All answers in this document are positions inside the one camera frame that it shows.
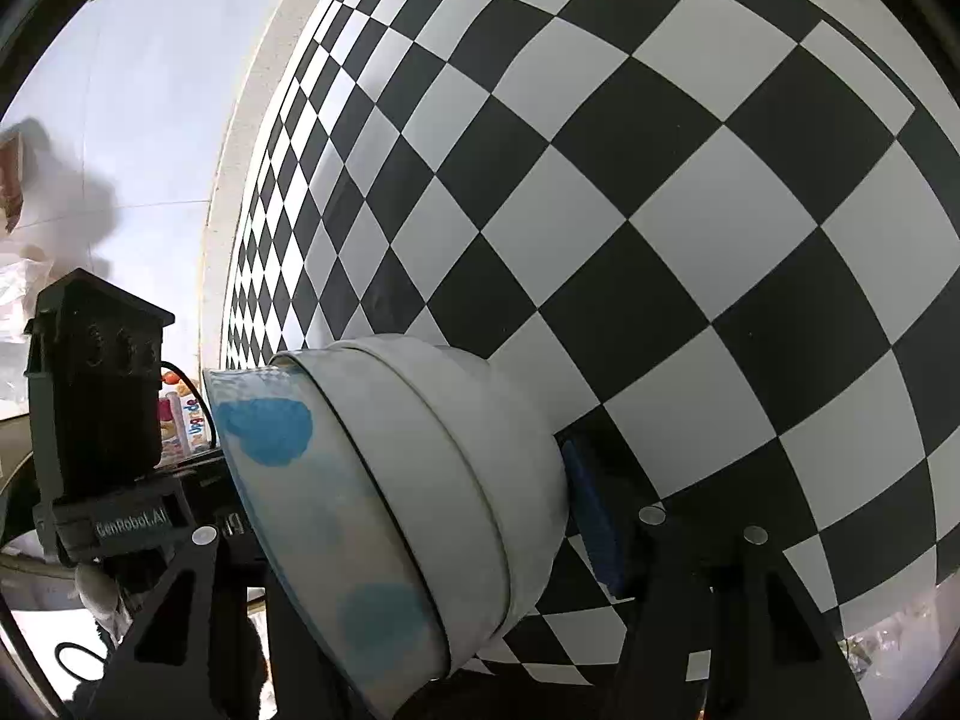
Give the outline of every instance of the white bowl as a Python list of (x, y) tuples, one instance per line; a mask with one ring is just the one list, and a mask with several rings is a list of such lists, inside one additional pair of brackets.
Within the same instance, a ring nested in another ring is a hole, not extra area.
[(352, 348), (284, 353), (343, 420), (397, 519), (445, 631), (450, 671), (483, 647), (508, 608), (496, 519), (446, 429), (390, 367)]
[(448, 655), (421, 576), (313, 381), (294, 365), (206, 371), (260, 543), (318, 644), (391, 716)]

